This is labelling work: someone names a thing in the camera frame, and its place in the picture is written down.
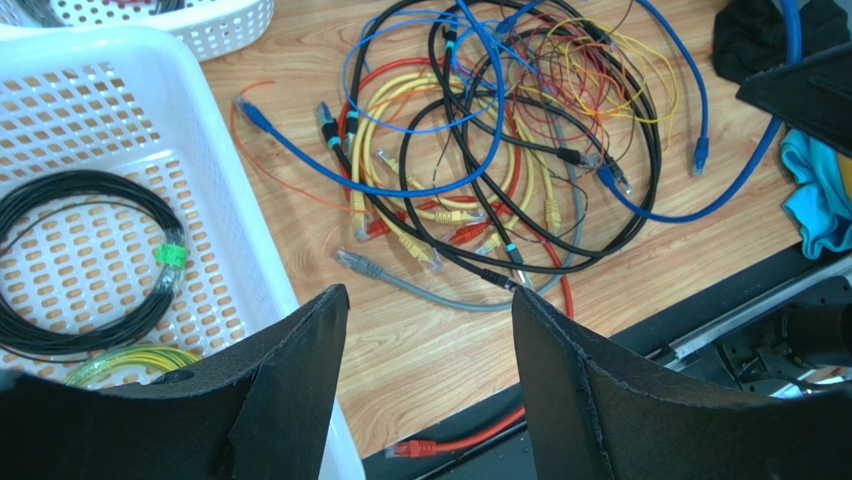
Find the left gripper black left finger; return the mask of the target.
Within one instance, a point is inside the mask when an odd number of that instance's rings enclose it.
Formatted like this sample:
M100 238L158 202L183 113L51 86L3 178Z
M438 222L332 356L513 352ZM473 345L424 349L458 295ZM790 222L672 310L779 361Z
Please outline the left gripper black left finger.
M1 374L5 479L315 479L349 298L286 318L146 384L84 390Z

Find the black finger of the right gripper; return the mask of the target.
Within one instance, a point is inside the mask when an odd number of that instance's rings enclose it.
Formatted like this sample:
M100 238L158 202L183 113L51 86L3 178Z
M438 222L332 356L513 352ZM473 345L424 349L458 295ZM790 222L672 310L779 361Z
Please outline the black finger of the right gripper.
M851 155L851 44L747 78L736 98Z

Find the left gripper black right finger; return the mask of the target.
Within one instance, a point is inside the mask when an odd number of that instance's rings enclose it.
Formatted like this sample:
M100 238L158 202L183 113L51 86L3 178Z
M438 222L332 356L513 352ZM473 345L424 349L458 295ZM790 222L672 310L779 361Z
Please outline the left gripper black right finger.
M851 393L777 399L666 368L567 317L512 300L541 479L847 479Z

